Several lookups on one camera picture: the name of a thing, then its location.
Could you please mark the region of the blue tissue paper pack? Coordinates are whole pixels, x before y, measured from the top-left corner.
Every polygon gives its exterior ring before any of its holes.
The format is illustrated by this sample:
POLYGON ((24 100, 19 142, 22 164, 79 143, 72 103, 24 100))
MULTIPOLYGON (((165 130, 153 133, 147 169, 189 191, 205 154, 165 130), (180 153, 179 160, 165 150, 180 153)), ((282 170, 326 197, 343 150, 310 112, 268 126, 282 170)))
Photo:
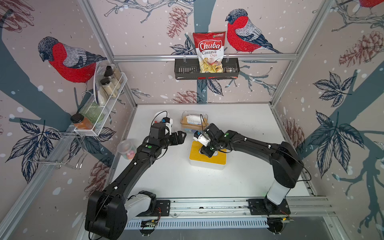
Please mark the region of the blue tissue paper pack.
POLYGON ((198 128, 196 126, 187 126, 187 125, 182 125, 182 131, 186 132, 187 134, 194 134, 197 131, 201 131, 202 128, 198 128))

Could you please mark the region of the bamboo tissue box lid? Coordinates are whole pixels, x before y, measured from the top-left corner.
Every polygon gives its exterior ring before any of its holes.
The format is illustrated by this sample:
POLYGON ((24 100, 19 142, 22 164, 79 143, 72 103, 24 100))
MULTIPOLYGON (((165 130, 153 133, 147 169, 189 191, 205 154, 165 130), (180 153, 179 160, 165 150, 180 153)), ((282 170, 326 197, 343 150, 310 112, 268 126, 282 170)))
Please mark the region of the bamboo tissue box lid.
POLYGON ((196 127, 203 126, 204 128, 208 125, 206 119, 201 118, 201 116, 198 116, 198 115, 183 116, 181 119, 181 124, 182 125, 189 125, 189 126, 196 126, 196 127))

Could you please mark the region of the clear plastic tissue box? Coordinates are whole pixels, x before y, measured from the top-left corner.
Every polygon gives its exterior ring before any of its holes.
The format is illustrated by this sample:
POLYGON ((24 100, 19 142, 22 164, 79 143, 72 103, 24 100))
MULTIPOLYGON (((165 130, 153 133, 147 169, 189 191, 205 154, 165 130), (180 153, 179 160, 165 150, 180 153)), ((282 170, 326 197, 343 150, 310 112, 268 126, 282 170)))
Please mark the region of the clear plastic tissue box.
POLYGON ((180 120, 181 129, 187 134, 194 134, 196 131, 204 130, 208 125, 209 116, 204 113, 184 111, 180 120))

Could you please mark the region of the yellow tissue box lid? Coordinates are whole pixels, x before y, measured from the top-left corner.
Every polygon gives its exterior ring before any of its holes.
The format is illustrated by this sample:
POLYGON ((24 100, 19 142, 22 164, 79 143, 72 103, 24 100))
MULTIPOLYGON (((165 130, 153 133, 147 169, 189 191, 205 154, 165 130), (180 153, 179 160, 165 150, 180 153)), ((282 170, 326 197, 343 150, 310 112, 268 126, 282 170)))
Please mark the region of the yellow tissue box lid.
POLYGON ((200 152, 203 145, 199 142, 193 141, 191 145, 191 151, 189 155, 190 160, 201 161, 201 162, 210 162, 215 164, 224 164, 227 163, 227 155, 221 152, 215 152, 214 155, 209 158, 206 155, 200 152))

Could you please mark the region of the white plastic tissue box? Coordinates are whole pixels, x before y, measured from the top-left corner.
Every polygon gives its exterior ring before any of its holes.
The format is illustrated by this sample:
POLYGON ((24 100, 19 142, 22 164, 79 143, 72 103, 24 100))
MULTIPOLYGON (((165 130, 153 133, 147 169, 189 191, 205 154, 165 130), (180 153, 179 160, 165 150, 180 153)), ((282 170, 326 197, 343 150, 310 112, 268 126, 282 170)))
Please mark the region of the white plastic tissue box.
POLYGON ((226 166, 226 163, 215 164, 210 162, 201 162, 201 161, 194 161, 194 160, 190 160, 190 164, 195 167, 214 169, 214 170, 223 170, 226 166))

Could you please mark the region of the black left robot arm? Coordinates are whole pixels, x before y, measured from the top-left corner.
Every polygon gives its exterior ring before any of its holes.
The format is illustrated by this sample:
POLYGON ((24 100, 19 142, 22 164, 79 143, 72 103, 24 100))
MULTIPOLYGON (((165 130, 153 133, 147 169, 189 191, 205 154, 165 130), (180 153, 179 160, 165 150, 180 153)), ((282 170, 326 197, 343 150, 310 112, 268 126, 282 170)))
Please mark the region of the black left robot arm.
POLYGON ((154 123, 149 135, 123 172, 102 191, 94 191, 88 200, 85 230, 108 240, 116 240, 127 222, 141 213, 153 213, 156 195, 141 191, 130 196, 144 172, 170 146, 182 145, 187 134, 171 132, 164 123, 154 123))

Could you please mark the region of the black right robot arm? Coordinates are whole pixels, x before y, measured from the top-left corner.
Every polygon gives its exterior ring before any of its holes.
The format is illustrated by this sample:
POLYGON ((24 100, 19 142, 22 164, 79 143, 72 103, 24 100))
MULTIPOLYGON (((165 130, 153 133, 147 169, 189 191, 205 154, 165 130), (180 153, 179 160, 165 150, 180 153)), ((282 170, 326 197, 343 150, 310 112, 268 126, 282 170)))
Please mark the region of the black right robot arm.
POLYGON ((280 210, 280 205, 293 189, 304 169, 294 148, 287 142, 272 144, 243 136, 235 131, 223 132, 215 124, 194 133, 194 140, 201 143, 200 153, 211 158, 215 152, 242 152, 268 162, 273 168, 272 183, 263 202, 267 213, 280 210))

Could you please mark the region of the white oval cup holder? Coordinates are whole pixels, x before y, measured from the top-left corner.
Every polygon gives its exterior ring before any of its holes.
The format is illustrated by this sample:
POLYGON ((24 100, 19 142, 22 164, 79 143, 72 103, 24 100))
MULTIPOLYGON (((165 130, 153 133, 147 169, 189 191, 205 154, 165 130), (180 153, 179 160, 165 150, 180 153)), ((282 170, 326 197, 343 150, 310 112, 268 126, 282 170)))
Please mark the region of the white oval cup holder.
POLYGON ((160 123, 164 117, 171 118, 171 115, 167 111, 161 111, 161 112, 156 113, 154 120, 153 120, 153 123, 160 123))

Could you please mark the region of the clear plastic cup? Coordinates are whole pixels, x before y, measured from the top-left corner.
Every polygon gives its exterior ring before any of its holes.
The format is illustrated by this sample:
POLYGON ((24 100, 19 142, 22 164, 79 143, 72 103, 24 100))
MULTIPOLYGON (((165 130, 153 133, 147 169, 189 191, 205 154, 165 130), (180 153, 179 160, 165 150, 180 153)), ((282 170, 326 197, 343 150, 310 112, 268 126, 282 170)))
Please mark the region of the clear plastic cup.
POLYGON ((130 140, 124 140, 118 144, 117 151, 126 160, 132 160, 136 155, 137 149, 130 140))

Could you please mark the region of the beige bottle black cap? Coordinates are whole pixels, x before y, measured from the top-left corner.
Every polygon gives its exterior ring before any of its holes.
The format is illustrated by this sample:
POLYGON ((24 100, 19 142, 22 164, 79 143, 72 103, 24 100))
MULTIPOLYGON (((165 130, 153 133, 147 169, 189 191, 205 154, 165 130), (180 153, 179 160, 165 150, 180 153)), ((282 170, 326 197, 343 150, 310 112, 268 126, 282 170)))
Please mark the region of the beige bottle black cap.
POLYGON ((119 82, 119 79, 116 78, 114 71, 113 71, 113 68, 111 66, 106 67, 104 77, 108 78, 111 81, 111 83, 116 87, 117 90, 119 90, 121 88, 121 84, 119 82))
POLYGON ((118 97, 118 92, 115 87, 115 85, 110 81, 108 78, 104 78, 101 81, 101 85, 106 92, 106 94, 111 97, 111 98, 117 98, 118 97))

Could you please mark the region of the green item in bag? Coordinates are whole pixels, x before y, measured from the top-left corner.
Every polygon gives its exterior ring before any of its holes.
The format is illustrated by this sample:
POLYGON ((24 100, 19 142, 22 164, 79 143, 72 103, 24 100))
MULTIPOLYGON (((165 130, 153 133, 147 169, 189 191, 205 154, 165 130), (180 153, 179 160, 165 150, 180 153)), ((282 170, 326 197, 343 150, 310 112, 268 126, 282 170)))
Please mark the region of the green item in bag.
POLYGON ((94 102, 85 104, 80 109, 80 114, 86 117, 93 125, 102 122, 105 116, 103 108, 94 102))

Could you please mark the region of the orange spice jar black lid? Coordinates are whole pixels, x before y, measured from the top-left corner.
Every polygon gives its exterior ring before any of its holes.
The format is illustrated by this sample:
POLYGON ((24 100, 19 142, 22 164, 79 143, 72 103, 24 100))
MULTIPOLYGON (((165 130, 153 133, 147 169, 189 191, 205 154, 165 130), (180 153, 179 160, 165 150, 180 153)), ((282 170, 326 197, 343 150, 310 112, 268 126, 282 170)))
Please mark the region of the orange spice jar black lid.
POLYGON ((72 115, 71 122, 79 130, 91 130, 94 126, 88 118, 80 113, 72 115))

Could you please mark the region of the black wall basket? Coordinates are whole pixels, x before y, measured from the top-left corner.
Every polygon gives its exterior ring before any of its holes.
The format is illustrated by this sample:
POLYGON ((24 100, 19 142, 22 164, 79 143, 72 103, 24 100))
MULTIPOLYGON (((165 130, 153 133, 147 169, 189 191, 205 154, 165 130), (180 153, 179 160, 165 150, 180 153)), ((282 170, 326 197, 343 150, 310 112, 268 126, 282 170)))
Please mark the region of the black wall basket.
POLYGON ((177 80, 228 80, 237 79, 240 73, 237 58, 226 58, 221 63, 199 62, 198 59, 176 59, 175 77, 177 80))

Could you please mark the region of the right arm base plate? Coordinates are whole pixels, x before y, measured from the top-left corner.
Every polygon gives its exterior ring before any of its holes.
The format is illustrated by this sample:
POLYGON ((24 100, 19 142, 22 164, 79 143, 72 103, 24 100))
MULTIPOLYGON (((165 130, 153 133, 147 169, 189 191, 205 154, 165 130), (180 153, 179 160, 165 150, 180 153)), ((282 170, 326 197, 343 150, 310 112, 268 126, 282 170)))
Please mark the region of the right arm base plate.
POLYGON ((248 209, 250 209, 251 215, 290 215, 291 211, 286 199, 279 205, 275 205, 267 198, 248 199, 248 209))

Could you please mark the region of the aluminium front rail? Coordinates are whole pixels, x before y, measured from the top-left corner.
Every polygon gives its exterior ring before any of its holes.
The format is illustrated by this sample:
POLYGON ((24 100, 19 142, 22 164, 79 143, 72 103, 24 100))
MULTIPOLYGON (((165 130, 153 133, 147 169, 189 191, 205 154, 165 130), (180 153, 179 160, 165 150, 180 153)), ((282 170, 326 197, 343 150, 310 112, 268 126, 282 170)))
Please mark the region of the aluminium front rail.
MULTIPOLYGON (((286 218, 286 217, 334 217, 336 211, 326 197, 287 197, 290 215, 251 215, 248 209, 248 199, 254 198, 170 198, 156 199, 170 200, 170 215, 165 218, 286 218)), ((135 218, 146 217, 147 212, 137 215, 135 218)))

